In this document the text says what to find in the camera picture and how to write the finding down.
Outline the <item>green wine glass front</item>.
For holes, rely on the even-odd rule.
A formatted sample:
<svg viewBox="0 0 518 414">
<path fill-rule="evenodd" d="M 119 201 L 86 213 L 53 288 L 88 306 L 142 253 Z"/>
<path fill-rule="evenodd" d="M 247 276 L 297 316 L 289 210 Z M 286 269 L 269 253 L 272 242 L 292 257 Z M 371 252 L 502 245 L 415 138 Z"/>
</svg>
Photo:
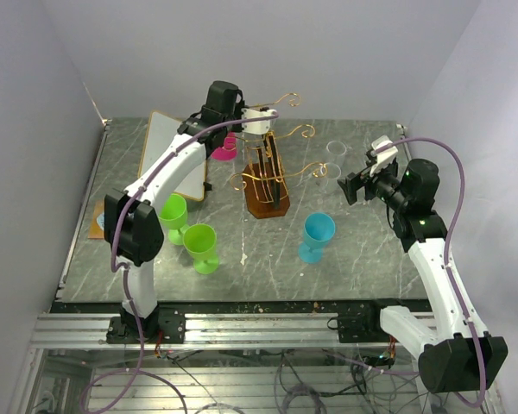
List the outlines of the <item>green wine glass front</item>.
<svg viewBox="0 0 518 414">
<path fill-rule="evenodd" d="M 217 234 L 205 223 L 190 226 L 183 236 L 183 246 L 193 259 L 193 267 L 199 274 L 214 273 L 219 266 Z"/>
</svg>

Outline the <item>clear plastic cup rear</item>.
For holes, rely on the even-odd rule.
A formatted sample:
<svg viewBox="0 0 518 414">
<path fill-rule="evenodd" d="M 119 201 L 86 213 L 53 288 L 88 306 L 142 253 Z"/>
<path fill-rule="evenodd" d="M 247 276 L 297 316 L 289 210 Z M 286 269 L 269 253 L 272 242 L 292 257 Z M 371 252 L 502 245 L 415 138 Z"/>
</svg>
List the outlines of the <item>clear plastic cup rear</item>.
<svg viewBox="0 0 518 414">
<path fill-rule="evenodd" d="M 329 141 L 325 147 L 325 163 L 332 163 L 339 167 L 344 164 L 347 147 L 341 141 Z"/>
</svg>

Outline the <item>clear plastic cup front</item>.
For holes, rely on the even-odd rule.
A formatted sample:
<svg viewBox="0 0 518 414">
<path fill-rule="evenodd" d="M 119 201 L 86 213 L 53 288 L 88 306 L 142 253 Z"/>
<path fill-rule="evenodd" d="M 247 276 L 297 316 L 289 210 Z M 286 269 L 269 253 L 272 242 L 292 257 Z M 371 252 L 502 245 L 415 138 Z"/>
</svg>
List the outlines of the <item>clear plastic cup front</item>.
<svg viewBox="0 0 518 414">
<path fill-rule="evenodd" d="M 327 162 L 321 168 L 323 176 L 319 178 L 319 191 L 332 194 L 338 189 L 338 180 L 341 177 L 341 168 L 337 164 Z"/>
</svg>

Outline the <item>pink plastic wine glass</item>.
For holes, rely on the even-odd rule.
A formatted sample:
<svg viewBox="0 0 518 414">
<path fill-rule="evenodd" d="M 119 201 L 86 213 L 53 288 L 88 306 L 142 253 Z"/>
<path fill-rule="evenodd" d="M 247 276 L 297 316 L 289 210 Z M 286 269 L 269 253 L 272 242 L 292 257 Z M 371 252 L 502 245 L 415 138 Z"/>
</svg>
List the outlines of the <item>pink plastic wine glass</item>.
<svg viewBox="0 0 518 414">
<path fill-rule="evenodd" d="M 224 144 L 222 147 L 216 148 L 211 157 L 218 161 L 231 161 L 237 157 L 237 135 L 230 132 L 224 138 Z"/>
</svg>

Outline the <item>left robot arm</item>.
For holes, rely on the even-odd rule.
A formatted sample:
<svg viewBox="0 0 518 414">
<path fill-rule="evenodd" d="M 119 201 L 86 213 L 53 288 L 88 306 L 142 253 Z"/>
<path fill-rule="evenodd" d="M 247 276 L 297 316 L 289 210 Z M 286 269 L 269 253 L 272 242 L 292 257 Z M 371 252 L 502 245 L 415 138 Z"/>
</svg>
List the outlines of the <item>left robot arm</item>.
<svg viewBox="0 0 518 414">
<path fill-rule="evenodd" d="M 150 342 L 160 329 L 154 287 L 154 259 L 164 233 L 159 209 L 174 190 L 239 130 L 244 107 L 238 86 L 214 81 L 205 104 L 177 128 L 167 150 L 134 183 L 104 197 L 104 239 L 111 247 L 111 271 L 121 271 L 120 321 L 139 342 Z"/>
</svg>

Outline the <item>clear plastic cup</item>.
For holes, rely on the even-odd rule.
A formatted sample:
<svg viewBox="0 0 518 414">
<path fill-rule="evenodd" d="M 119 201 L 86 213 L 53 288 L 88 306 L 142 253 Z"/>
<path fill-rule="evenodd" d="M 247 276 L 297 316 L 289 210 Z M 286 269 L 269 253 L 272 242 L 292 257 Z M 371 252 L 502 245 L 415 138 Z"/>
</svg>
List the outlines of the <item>clear plastic cup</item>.
<svg viewBox="0 0 518 414">
<path fill-rule="evenodd" d="M 329 141 L 325 147 L 325 163 L 332 163 L 339 167 L 344 164 L 347 147 L 341 141 Z"/>
<path fill-rule="evenodd" d="M 321 168 L 323 176 L 319 178 L 319 191 L 332 194 L 338 189 L 338 180 L 341 177 L 341 168 L 337 164 L 327 162 Z"/>
</svg>

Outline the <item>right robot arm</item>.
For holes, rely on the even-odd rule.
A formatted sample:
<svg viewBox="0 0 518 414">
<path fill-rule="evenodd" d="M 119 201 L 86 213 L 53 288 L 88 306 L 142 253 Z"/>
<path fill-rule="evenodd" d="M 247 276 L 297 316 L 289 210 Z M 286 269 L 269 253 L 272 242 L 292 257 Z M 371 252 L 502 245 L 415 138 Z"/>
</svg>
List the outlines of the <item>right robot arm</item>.
<svg viewBox="0 0 518 414">
<path fill-rule="evenodd" d="M 439 169 L 423 159 L 409 161 L 401 176 L 397 167 L 396 161 L 379 171 L 368 166 L 338 185 L 348 204 L 363 190 L 366 199 L 378 198 L 392 211 L 392 229 L 420 275 L 435 326 L 428 328 L 409 308 L 392 304 L 363 320 L 364 334 L 376 342 L 393 336 L 417 360 L 431 393 L 488 390 L 509 350 L 476 313 L 454 265 L 450 231 L 433 208 Z"/>
</svg>

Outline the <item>framed picture card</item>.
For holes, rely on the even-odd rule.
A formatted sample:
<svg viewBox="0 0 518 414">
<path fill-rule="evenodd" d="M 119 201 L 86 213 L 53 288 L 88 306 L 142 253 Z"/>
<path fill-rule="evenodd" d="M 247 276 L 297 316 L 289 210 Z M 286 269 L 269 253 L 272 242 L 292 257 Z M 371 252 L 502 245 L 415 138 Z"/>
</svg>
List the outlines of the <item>framed picture card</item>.
<svg viewBox="0 0 518 414">
<path fill-rule="evenodd" d="M 91 224 L 88 232 L 91 240 L 104 238 L 104 200 L 98 200 L 92 212 Z"/>
</svg>

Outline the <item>small whiteboard yellow frame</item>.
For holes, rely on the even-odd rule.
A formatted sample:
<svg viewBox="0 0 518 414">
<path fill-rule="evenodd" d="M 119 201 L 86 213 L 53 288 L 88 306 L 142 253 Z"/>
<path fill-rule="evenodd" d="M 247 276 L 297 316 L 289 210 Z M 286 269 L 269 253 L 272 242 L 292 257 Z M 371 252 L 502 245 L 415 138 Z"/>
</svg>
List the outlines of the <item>small whiteboard yellow frame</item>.
<svg viewBox="0 0 518 414">
<path fill-rule="evenodd" d="M 142 156 L 137 177 L 140 178 L 169 148 L 181 121 L 152 111 L 148 119 L 148 129 L 144 139 Z M 174 191 L 186 199 L 202 202 L 205 198 L 205 182 L 207 176 L 207 161 L 195 167 Z"/>
</svg>

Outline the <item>blue plastic wine glass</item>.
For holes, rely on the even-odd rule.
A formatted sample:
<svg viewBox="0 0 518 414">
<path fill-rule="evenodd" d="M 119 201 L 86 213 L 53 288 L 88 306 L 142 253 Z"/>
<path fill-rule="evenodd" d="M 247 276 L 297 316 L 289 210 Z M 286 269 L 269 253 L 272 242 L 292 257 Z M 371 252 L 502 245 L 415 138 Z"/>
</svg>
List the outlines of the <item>blue plastic wine glass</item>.
<svg viewBox="0 0 518 414">
<path fill-rule="evenodd" d="M 318 263 L 322 259 L 324 247 L 336 233 L 333 219 L 323 212 L 309 215 L 303 227 L 303 242 L 299 245 L 298 256 L 308 264 Z"/>
</svg>

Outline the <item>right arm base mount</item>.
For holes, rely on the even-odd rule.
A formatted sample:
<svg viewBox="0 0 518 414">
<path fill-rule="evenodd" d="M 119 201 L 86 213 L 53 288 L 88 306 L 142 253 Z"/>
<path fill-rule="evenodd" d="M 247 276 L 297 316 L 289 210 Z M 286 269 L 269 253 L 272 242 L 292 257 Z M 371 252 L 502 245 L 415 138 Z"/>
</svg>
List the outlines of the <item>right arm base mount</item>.
<svg viewBox="0 0 518 414">
<path fill-rule="evenodd" d="M 326 327 L 335 331 L 340 343 L 389 342 L 390 334 L 381 327 L 381 312 L 396 305 L 394 300 L 373 300 L 354 304 L 328 319 Z"/>
</svg>

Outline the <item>green wine glass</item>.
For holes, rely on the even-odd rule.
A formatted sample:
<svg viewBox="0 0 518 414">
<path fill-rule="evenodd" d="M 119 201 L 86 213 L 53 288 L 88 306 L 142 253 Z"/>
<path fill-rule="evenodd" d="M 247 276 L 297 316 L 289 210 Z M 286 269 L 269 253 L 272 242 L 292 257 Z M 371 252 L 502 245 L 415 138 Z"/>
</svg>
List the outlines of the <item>green wine glass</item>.
<svg viewBox="0 0 518 414">
<path fill-rule="evenodd" d="M 217 234 L 205 223 L 190 226 L 183 236 L 183 246 L 193 259 L 193 267 L 199 274 L 214 273 L 219 266 Z"/>
<path fill-rule="evenodd" d="M 173 193 L 159 214 L 161 226 L 167 231 L 168 240 L 177 246 L 183 245 L 184 234 L 189 228 L 186 199 Z"/>
</svg>

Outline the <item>aluminium rail frame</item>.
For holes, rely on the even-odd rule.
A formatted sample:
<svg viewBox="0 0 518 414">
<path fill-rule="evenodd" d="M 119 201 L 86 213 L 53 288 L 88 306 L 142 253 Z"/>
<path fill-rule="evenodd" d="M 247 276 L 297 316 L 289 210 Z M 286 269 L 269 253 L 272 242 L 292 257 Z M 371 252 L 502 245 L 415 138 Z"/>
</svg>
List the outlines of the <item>aluminium rail frame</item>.
<svg viewBox="0 0 518 414">
<path fill-rule="evenodd" d="M 465 413 L 430 394 L 417 362 L 385 333 L 338 333 L 316 304 L 295 313 L 169 307 L 179 325 L 140 345 L 111 343 L 110 313 L 45 313 L 29 345 L 39 356 L 26 411 L 52 397 L 55 413 Z"/>
</svg>

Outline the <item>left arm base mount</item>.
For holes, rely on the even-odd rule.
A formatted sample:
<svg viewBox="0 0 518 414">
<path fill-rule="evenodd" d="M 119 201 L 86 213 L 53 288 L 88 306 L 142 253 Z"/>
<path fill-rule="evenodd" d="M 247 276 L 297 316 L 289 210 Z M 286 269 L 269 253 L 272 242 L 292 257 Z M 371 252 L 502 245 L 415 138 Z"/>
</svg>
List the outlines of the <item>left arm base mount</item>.
<svg viewBox="0 0 518 414">
<path fill-rule="evenodd" d="M 143 339 L 146 343 L 182 344 L 185 341 L 186 318 L 176 309 L 158 305 L 148 317 L 140 317 L 138 320 L 141 322 Z M 110 320 L 106 342 L 108 344 L 138 343 L 140 341 L 136 325 L 138 320 L 122 308 L 119 316 Z"/>
</svg>

